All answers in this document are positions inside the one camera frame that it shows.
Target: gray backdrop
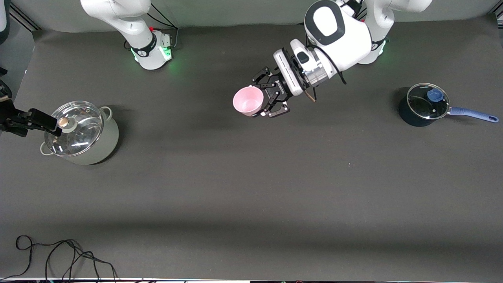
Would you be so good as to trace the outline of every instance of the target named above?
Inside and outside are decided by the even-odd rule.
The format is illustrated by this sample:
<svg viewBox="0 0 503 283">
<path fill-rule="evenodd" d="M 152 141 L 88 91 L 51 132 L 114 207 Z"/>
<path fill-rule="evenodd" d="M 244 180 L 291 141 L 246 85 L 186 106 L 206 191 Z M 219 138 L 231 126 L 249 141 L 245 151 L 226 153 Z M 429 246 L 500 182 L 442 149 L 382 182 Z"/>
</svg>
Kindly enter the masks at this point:
<svg viewBox="0 0 503 283">
<path fill-rule="evenodd" d="M 430 82 L 503 117 L 494 15 L 398 23 L 348 85 L 334 78 L 276 119 L 244 117 L 232 96 L 302 26 L 183 29 L 155 71 L 117 32 L 39 36 L 17 106 L 108 105 L 121 140 L 77 166 L 41 156 L 41 132 L 0 136 L 1 275 L 24 269 L 14 240 L 28 234 L 75 238 L 122 277 L 503 280 L 503 123 L 414 128 L 396 113 L 406 87 Z M 48 251 L 27 276 L 43 275 Z M 71 251 L 54 256 L 61 276 Z"/>
<path fill-rule="evenodd" d="M 21 85 L 34 46 L 31 32 L 11 20 L 9 37 L 0 45 L 0 67 L 7 69 L 8 73 L 0 79 L 9 86 L 14 95 Z"/>
<path fill-rule="evenodd" d="M 13 0 L 44 29 L 64 32 L 111 31 L 111 26 L 89 17 L 80 0 Z M 153 0 L 180 27 L 246 24 L 296 24 L 315 0 Z M 469 19 L 486 14 L 498 0 L 433 0 L 422 13 L 395 12 L 399 22 Z M 152 14 L 162 19 L 154 9 Z M 147 24 L 163 27 L 147 16 Z"/>
</svg>

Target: glass pot lid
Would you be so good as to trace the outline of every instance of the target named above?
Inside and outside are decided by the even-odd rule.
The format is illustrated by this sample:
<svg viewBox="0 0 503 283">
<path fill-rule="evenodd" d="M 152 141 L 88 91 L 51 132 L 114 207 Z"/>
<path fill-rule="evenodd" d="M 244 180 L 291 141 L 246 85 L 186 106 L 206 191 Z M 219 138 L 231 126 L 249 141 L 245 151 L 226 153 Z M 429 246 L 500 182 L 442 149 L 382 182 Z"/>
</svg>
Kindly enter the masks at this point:
<svg viewBox="0 0 503 283">
<path fill-rule="evenodd" d="M 61 136 L 45 132 L 45 143 L 56 155 L 71 157 L 88 150 L 103 131 L 100 110 L 87 101 L 73 101 L 59 107 L 52 113 L 62 129 Z"/>
<path fill-rule="evenodd" d="M 407 104 L 419 117 L 436 120 L 448 114 L 449 98 L 443 89 L 432 84 L 417 84 L 407 93 Z"/>
</svg>

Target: green led light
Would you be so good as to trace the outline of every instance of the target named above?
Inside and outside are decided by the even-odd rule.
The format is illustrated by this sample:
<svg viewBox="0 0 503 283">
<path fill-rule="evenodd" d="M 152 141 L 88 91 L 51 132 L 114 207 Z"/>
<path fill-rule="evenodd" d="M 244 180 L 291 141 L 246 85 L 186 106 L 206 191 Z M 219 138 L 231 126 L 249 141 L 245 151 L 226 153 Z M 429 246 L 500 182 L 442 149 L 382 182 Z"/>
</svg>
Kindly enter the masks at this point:
<svg viewBox="0 0 503 283">
<path fill-rule="evenodd" d="M 135 60 L 136 62 L 138 62 L 138 58 L 136 58 L 136 54 L 134 53 L 133 48 L 131 48 L 131 53 L 133 53 L 134 60 Z"/>
<path fill-rule="evenodd" d="M 170 74 L 180 75 L 183 72 L 182 63 L 178 60 L 171 61 L 167 67 L 170 69 Z"/>
<path fill-rule="evenodd" d="M 386 45 L 386 40 L 384 40 L 384 42 L 382 43 L 382 47 L 381 47 L 381 51 L 379 51 L 379 55 L 382 54 L 385 45 Z"/>
<path fill-rule="evenodd" d="M 164 59 L 171 60 L 171 48 L 159 46 L 159 50 L 161 51 L 161 54 L 164 57 Z"/>
</svg>

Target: white pot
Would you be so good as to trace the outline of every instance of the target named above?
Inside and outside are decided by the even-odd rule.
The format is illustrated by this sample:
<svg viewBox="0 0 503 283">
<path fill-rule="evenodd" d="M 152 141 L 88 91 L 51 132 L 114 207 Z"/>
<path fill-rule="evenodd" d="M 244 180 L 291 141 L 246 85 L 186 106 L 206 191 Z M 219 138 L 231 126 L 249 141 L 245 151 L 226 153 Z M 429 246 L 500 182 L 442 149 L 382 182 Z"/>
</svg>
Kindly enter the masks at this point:
<svg viewBox="0 0 503 283">
<path fill-rule="evenodd" d="M 75 102 L 70 102 L 70 103 L 82 103 L 82 102 L 84 102 L 84 101 L 75 101 Z M 84 102 L 84 103 L 88 103 L 90 105 L 88 108 L 91 109 L 91 107 L 94 107 L 93 109 L 97 110 L 97 108 L 95 108 L 95 106 L 92 105 L 91 103 L 89 103 L 89 102 Z M 79 164 L 79 165 L 90 165 L 90 164 L 98 163 L 98 162 L 102 161 L 103 159 L 105 159 L 108 155 L 110 155 L 110 153 L 112 153 L 115 146 L 117 145 L 117 141 L 119 139 L 119 128 L 117 127 L 117 123 L 115 122 L 115 120 L 112 118 L 112 110 L 107 106 L 99 108 L 99 115 L 101 116 L 100 119 L 98 119 L 97 117 L 93 118 L 93 119 L 98 119 L 98 121 L 100 121 L 101 128 L 97 129 L 99 126 L 92 126 L 91 127 L 91 128 L 94 128 L 93 129 L 94 132 L 92 132 L 93 138 L 92 138 L 91 142 L 82 143 L 82 144 L 86 144 L 85 146 L 82 146 L 81 144 L 69 145 L 68 143 L 66 143 L 65 146 L 67 148 L 69 148 L 69 150 L 65 150 L 61 146 L 56 146 L 56 147 L 59 147 L 59 149 L 61 149 L 60 152 L 58 152 L 58 148 L 55 148 L 54 145 L 52 145 L 52 150 L 51 150 L 51 148 L 49 148 L 49 146 L 47 145 L 47 142 L 50 139 L 48 139 L 48 138 L 55 138 L 55 139 L 59 138 L 60 140 L 62 140 L 62 143 L 63 143 L 65 141 L 68 142 L 68 140 L 71 140 L 72 138 L 79 137 L 79 135 L 85 134 L 85 133 L 82 134 L 80 132 L 78 132 L 78 133 L 73 132 L 74 130 L 75 131 L 78 130 L 78 129 L 76 129 L 77 126 L 79 124 L 81 124 L 82 122 L 84 122 L 84 120 L 86 120 L 85 118 L 82 119 L 81 122 L 76 122 L 76 121 L 72 122 L 71 120 L 69 121 L 68 119 L 62 121 L 63 119 L 65 119 L 64 117 L 57 117 L 56 113 L 57 112 L 61 113 L 61 111 L 62 111 L 61 109 L 65 105 L 63 105 L 58 110 L 56 110 L 53 113 L 53 117 L 59 118 L 58 124 L 63 130 L 62 137 L 65 134 L 72 135 L 72 137 L 68 137 L 65 140 L 62 137 L 55 137 L 55 136 L 49 134 L 49 136 L 46 136 L 46 141 L 40 145 L 40 152 L 45 156 L 57 155 L 63 159 L 66 159 L 70 162 L 73 162 L 73 163 Z M 104 112 L 104 110 L 108 110 L 110 112 L 110 114 L 107 115 Z M 75 145 L 78 148 L 81 148 L 81 150 L 77 149 L 75 152 L 72 152 L 71 150 L 74 150 L 74 148 L 72 148 L 72 147 Z"/>
</svg>

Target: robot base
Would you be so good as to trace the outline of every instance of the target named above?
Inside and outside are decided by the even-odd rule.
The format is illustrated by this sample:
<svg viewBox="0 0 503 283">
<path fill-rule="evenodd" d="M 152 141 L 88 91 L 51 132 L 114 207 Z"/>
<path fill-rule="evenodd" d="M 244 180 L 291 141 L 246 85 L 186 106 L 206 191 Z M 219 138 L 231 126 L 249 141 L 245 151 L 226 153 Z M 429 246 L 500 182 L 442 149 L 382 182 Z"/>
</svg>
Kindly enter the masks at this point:
<svg viewBox="0 0 503 283">
<path fill-rule="evenodd" d="M 157 38 L 157 44 L 148 57 L 137 56 L 134 51 L 131 50 L 134 59 L 140 63 L 140 66 L 147 70 L 159 69 L 173 57 L 170 35 L 160 31 L 153 31 L 152 33 Z"/>
<path fill-rule="evenodd" d="M 377 57 L 379 57 L 382 54 L 382 48 L 384 47 L 384 44 L 379 46 L 376 50 L 370 51 L 370 53 L 363 59 L 361 59 L 358 64 L 362 65 L 368 65 L 373 63 L 375 60 L 377 60 Z"/>
</svg>

